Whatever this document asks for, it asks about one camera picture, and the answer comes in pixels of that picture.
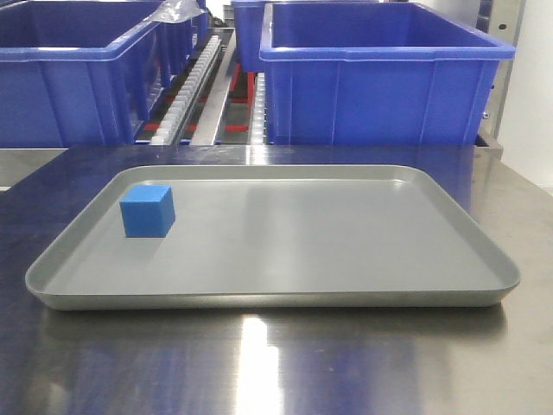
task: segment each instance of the bin rim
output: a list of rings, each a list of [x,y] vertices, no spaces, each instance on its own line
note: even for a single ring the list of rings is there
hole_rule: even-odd
[[[279,2],[278,5],[299,3],[297,1]],[[310,3],[327,3],[312,1]],[[335,1],[333,3],[351,4]],[[515,54],[515,47],[465,23],[451,20],[430,7],[419,3],[371,3],[372,7],[410,7],[425,10],[453,24],[459,29],[487,42],[490,46],[400,46],[400,47],[322,47],[289,48],[272,46],[273,40],[273,3],[264,7],[264,20],[259,48],[262,61],[502,61],[509,60]]]
[[[22,7],[25,3],[133,3],[128,0],[24,0],[0,7],[5,10],[12,7]],[[145,0],[141,3],[159,3]],[[1,48],[0,63],[4,62],[32,62],[32,61],[115,61],[149,32],[160,25],[159,22],[148,21],[146,16],[141,22],[125,31],[103,48],[78,47],[32,47],[32,48]]]

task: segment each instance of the plastic tray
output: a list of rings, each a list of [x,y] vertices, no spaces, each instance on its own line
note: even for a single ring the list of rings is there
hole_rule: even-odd
[[[474,144],[514,47],[415,3],[267,3],[274,144]]]
[[[118,200],[172,186],[164,239],[126,239]],[[149,166],[116,176],[30,267],[59,310],[486,306],[518,270],[420,170]]]

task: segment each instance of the plastic bag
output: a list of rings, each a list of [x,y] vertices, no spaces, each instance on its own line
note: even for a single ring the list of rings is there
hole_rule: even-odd
[[[148,19],[151,22],[182,23],[206,13],[196,0],[165,0]]]

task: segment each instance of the tray rim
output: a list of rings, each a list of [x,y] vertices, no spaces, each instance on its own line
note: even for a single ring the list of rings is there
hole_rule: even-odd
[[[226,171],[229,169],[237,170],[237,171],[243,171],[243,170],[259,170],[259,171],[269,171],[269,170],[284,170],[287,169],[299,169],[299,170],[315,170],[315,169],[324,169],[328,170],[325,171],[325,173],[328,173],[330,176],[330,173],[336,174],[336,172],[340,172],[340,170],[346,170],[346,169],[355,169],[359,171],[364,170],[380,170],[381,172],[385,172],[386,170],[393,169],[395,172],[401,172],[401,176],[391,178],[387,176],[386,178],[373,178],[373,177],[315,177],[315,178],[301,178],[301,177],[295,177],[295,178],[287,178],[287,177],[278,177],[278,178],[256,178],[256,177],[242,177],[242,178],[191,178],[191,179],[160,179],[160,178],[150,178],[150,179],[141,179],[137,181],[136,178],[134,178],[135,172],[151,172],[154,170],[212,170],[212,171]],[[84,293],[84,294],[71,294],[71,293],[52,293],[48,292],[46,289],[40,289],[36,287],[34,279],[38,278],[35,273],[37,272],[37,269],[41,269],[41,264],[43,261],[47,260],[48,255],[55,249],[55,247],[61,243],[64,239],[67,238],[67,235],[71,235],[73,227],[75,227],[76,224],[81,222],[84,217],[91,214],[91,210],[96,207],[97,204],[99,204],[99,201],[102,201],[104,194],[109,194],[111,192],[111,188],[115,186],[125,186],[125,188],[128,188],[129,186],[133,184],[138,184],[142,182],[158,182],[163,180],[189,180],[189,181],[290,181],[290,180],[298,180],[298,181],[305,181],[305,180],[348,180],[348,181],[367,181],[367,180],[398,180],[402,182],[414,182],[415,180],[422,180],[423,185],[426,184],[426,186],[430,186],[431,188],[434,188],[436,192],[440,195],[439,197],[444,198],[448,201],[448,208],[451,208],[456,211],[456,213],[459,215],[461,220],[467,221],[468,223],[473,227],[475,231],[477,231],[480,234],[480,237],[484,240],[484,243],[488,244],[488,246],[495,251],[494,255],[503,257],[502,261],[505,263],[506,266],[511,268],[512,271],[512,282],[509,284],[502,284],[500,288],[494,288],[494,289],[484,289],[484,290],[410,290],[410,291],[401,291],[401,290],[369,290],[369,291],[313,291],[313,292],[301,292],[301,293],[290,293],[290,292],[260,292],[260,293],[156,293],[156,294],[91,294],[91,293]],[[83,236],[85,236],[90,232],[90,227],[86,227],[86,232]],[[71,252],[66,252],[63,259],[67,259],[71,255]],[[47,275],[45,279],[47,280],[47,283],[54,278],[55,272]],[[56,238],[48,245],[48,247],[36,258],[36,260],[32,263],[32,265],[28,268],[27,272],[25,273],[25,285],[27,289],[36,297],[38,297],[44,304],[46,304],[48,307],[51,307],[56,310],[139,310],[139,309],[152,309],[152,308],[225,308],[225,307],[234,307],[235,305],[228,305],[231,303],[237,303],[237,306],[245,306],[245,307],[296,307],[296,306],[302,306],[302,307],[319,307],[321,306],[321,303],[323,303],[322,306],[335,306],[338,307],[339,305],[324,305],[324,303],[334,303],[333,301],[319,301],[313,305],[275,305],[274,301],[278,301],[279,297],[286,297],[289,299],[296,299],[299,298],[301,300],[302,297],[351,297],[350,299],[353,299],[353,297],[367,297],[367,296],[387,296],[387,295],[398,295],[405,292],[409,292],[412,296],[428,296],[433,294],[443,294],[448,293],[449,295],[461,295],[465,296],[468,294],[481,294],[481,293],[488,293],[492,295],[493,293],[500,295],[500,297],[497,299],[497,301],[493,302],[476,302],[475,305],[468,305],[470,307],[472,306],[488,306],[488,305],[494,305],[501,301],[503,297],[505,297],[510,291],[512,291],[514,288],[516,288],[520,284],[520,270],[518,266],[515,264],[515,262],[511,259],[509,255],[505,253],[505,251],[498,246],[498,244],[491,239],[486,232],[482,229],[480,224],[461,206],[457,201],[446,191],[444,190],[428,173],[426,173],[423,170],[413,168],[411,166],[403,166],[399,164],[272,164],[272,165],[237,165],[237,164],[218,164],[218,165],[201,165],[201,164],[153,164],[153,165],[143,165],[143,166],[136,166],[133,168],[125,169],[120,172],[118,172],[116,175],[104,185],[104,187],[86,204],[86,206],[75,216],[73,220],[71,220],[66,227],[56,236]],[[198,303],[206,303],[205,305],[177,305],[176,307],[143,307],[143,306],[130,306],[130,307],[105,307],[102,306],[101,308],[74,308],[74,307],[64,307],[59,306],[56,299],[59,298],[87,298],[87,299],[94,299],[94,298],[138,298],[138,297],[147,297],[147,298],[165,298],[165,297],[171,297],[178,299],[192,299],[196,300],[199,299]],[[263,297],[263,301],[255,301],[256,298]],[[215,301],[201,301],[202,299],[214,299]],[[249,302],[247,300],[238,300],[238,301],[228,301],[229,299],[232,300],[233,298],[251,298],[254,301],[251,302],[249,305]],[[348,307],[348,305],[340,303],[340,307]],[[350,307],[374,307],[375,305],[351,305]],[[448,307],[455,307],[457,305],[376,305],[379,306],[392,306],[392,307],[433,307],[433,306],[448,306]]]

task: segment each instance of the metal rail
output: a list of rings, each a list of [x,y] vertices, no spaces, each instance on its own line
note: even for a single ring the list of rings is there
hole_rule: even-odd
[[[236,33],[233,32],[190,145],[215,144],[221,128],[228,91],[236,64]]]
[[[163,117],[156,134],[149,142],[150,145],[170,145],[180,142],[184,129],[194,113],[201,91],[215,68],[220,46],[221,39],[218,36],[212,37],[207,43],[190,71],[187,80]]]
[[[265,74],[258,73],[256,79],[255,98],[250,114],[248,129],[248,144],[265,144]]]

